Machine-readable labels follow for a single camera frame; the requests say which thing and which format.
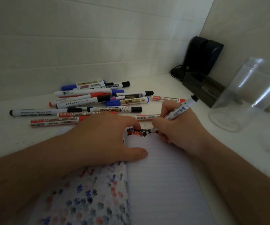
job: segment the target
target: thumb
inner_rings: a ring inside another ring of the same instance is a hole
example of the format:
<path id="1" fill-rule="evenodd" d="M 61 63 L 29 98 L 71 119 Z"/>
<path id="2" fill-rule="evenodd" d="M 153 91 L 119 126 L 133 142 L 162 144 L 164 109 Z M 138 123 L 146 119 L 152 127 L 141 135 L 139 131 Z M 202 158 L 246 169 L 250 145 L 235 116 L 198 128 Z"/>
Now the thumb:
<path id="1" fill-rule="evenodd" d="M 172 123 L 172 121 L 169 121 L 163 117 L 156 117 L 152 121 L 153 126 L 160 132 L 163 132 L 165 135 L 167 135 L 167 133 L 170 131 Z"/>
<path id="2" fill-rule="evenodd" d="M 148 156 L 148 152 L 141 147 L 127 147 L 124 146 L 122 153 L 122 161 L 136 161 L 144 159 Z"/>

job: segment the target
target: desk surface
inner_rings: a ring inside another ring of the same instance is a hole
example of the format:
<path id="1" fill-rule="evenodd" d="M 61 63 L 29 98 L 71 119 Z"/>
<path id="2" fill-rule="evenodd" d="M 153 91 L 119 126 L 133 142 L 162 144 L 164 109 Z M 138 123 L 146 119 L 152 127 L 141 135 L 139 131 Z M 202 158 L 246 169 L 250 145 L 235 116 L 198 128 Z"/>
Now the desk surface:
<path id="1" fill-rule="evenodd" d="M 172 78 L 169 74 L 138 78 L 130 81 L 131 86 L 126 92 L 153 90 L 154 95 L 173 98 L 188 98 L 192 93 L 185 88 L 180 81 Z M 48 102 L 54 101 L 56 97 L 52 94 L 7 100 L 0 102 L 0 157 L 22 150 L 28 146 L 39 143 L 55 136 L 59 127 L 31 128 L 29 121 L 36 117 L 11 117 L 11 109 L 44 109 L 49 108 Z M 162 102 L 150 101 L 141 104 L 141 114 L 157 114 L 161 112 Z M 241 155 L 263 173 L 270 176 L 270 154 L 265 152 L 259 141 L 259 131 L 265 123 L 263 119 L 255 119 L 248 127 L 240 133 L 226 132 L 208 119 L 209 107 L 199 101 L 193 106 L 203 126 L 218 140 Z M 151 122 L 141 122 L 142 128 L 151 128 Z M 201 185 L 203 194 L 211 208 L 216 224 L 237 224 L 224 200 L 217 192 L 206 172 L 201 165 L 192 161 L 195 175 Z"/>

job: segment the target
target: black marker cap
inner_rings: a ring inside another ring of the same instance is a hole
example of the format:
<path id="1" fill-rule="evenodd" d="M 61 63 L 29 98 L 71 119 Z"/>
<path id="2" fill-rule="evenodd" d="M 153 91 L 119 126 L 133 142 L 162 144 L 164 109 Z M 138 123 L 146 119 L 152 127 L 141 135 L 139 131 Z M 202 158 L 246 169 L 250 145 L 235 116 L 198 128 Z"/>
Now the black marker cap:
<path id="1" fill-rule="evenodd" d="M 196 102 L 199 100 L 199 98 L 196 95 L 192 95 L 191 98 Z"/>
<path id="2" fill-rule="evenodd" d="M 142 107 L 141 106 L 133 106 L 133 107 L 131 107 L 131 112 L 132 113 L 141 113 Z"/>
<path id="3" fill-rule="evenodd" d="M 98 102 L 105 102 L 111 100 L 110 95 L 102 95 L 97 97 Z"/>
<path id="4" fill-rule="evenodd" d="M 148 95 L 154 95 L 154 91 L 146 91 L 145 96 L 148 96 Z"/>
<path id="5" fill-rule="evenodd" d="M 80 107 L 70 107 L 70 108 L 67 108 L 67 112 L 72 113 L 72 112 L 83 112 L 83 111 L 82 111 L 82 108 Z"/>
<path id="6" fill-rule="evenodd" d="M 126 81 L 126 82 L 122 82 L 122 87 L 129 87 L 130 86 L 130 82 Z"/>

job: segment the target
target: barcode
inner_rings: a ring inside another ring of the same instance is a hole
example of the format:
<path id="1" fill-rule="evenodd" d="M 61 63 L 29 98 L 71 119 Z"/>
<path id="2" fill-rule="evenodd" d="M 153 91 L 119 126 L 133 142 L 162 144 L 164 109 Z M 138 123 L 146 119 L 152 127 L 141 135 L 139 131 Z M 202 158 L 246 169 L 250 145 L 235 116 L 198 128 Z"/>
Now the barcode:
<path id="1" fill-rule="evenodd" d="M 185 107 L 180 107 L 180 109 L 176 112 L 176 113 L 174 113 L 174 115 L 176 116 L 176 117 L 178 117 L 181 113 L 183 113 L 184 111 L 186 110 L 186 108 Z"/>

